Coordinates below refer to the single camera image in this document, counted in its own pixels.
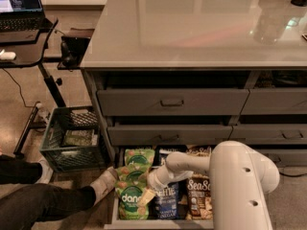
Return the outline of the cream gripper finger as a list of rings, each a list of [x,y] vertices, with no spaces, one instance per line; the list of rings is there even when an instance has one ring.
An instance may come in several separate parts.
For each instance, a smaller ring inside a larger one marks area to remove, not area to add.
[[[143,192],[142,196],[137,202],[139,207],[145,207],[148,205],[155,197],[155,191],[149,188],[146,188]]]

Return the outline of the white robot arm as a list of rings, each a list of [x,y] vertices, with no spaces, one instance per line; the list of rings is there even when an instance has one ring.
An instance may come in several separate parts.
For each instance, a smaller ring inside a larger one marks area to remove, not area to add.
[[[170,153],[164,165],[149,172],[139,206],[147,205],[168,184],[193,173],[209,175],[214,230],[272,230],[265,195],[279,184],[276,165],[237,141],[224,141],[205,156]]]

